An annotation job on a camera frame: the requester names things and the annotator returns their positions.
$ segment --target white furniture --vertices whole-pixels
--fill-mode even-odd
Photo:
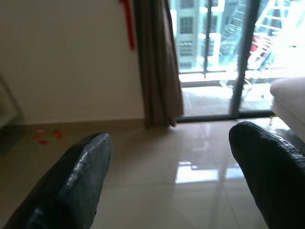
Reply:
[[[270,92],[272,111],[305,142],[305,77],[277,80]]]

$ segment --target glossy tile floor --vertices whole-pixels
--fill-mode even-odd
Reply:
[[[24,135],[1,146],[0,228],[70,145],[107,131],[113,159],[93,229],[266,229],[231,155],[228,131],[234,124],[178,124],[149,131],[79,127],[63,130],[61,140],[50,137],[45,146]]]

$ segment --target curtain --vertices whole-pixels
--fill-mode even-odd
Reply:
[[[134,0],[145,126],[175,126],[183,100],[168,0]]]

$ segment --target white wall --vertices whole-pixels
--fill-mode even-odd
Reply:
[[[0,72],[25,123],[143,118],[118,0],[0,1]]]

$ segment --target red decoration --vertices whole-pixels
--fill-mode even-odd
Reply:
[[[59,130],[54,130],[53,135],[59,140],[61,139],[61,132]]]
[[[34,140],[34,141],[37,141],[37,140],[40,139],[40,137],[41,137],[41,135],[35,135],[35,136],[33,137],[33,140]]]
[[[47,145],[49,142],[47,140],[40,140],[39,144],[41,145]]]
[[[126,16],[126,24],[127,24],[127,32],[128,32],[128,40],[129,46],[131,50],[134,50],[134,37],[133,37],[133,29],[132,29],[132,11],[130,8],[129,0],[120,0],[121,4],[124,4],[125,7],[125,16]]]

